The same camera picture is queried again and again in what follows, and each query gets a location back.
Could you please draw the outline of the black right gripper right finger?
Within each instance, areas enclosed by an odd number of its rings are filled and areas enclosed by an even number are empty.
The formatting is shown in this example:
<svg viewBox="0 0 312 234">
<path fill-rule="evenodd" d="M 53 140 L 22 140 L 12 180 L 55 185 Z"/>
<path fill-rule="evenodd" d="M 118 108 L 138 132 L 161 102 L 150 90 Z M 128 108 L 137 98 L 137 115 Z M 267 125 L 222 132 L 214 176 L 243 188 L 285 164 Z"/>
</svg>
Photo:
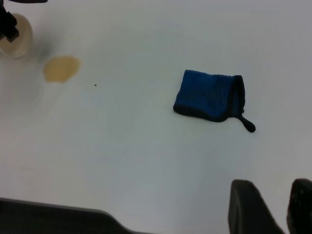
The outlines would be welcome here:
<svg viewBox="0 0 312 234">
<path fill-rule="evenodd" d="M 312 233 L 312 182 L 305 178 L 292 183 L 287 213 L 291 234 Z"/>
</svg>

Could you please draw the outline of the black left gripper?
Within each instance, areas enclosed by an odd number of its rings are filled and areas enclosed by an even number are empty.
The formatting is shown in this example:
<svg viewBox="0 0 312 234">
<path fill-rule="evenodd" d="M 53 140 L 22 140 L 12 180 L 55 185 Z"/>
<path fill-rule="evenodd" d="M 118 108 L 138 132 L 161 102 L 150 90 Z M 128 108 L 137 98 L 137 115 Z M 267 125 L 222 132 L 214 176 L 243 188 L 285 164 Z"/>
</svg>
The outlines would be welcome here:
<svg viewBox="0 0 312 234">
<path fill-rule="evenodd" d="M 45 3 L 48 0 L 9 0 L 16 3 Z M 0 39 L 6 38 L 13 42 L 20 36 L 16 28 L 17 19 L 5 10 L 3 3 L 0 4 Z"/>
</svg>

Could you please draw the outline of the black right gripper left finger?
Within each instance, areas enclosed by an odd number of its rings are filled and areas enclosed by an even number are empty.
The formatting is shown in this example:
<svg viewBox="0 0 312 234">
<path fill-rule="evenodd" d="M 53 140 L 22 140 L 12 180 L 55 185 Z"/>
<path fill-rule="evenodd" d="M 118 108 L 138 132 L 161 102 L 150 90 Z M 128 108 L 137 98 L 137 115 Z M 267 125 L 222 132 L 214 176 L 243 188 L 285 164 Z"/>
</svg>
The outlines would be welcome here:
<svg viewBox="0 0 312 234">
<path fill-rule="evenodd" d="M 231 183 L 228 211 L 230 234 L 282 234 L 259 190 L 247 180 Z"/>
</svg>

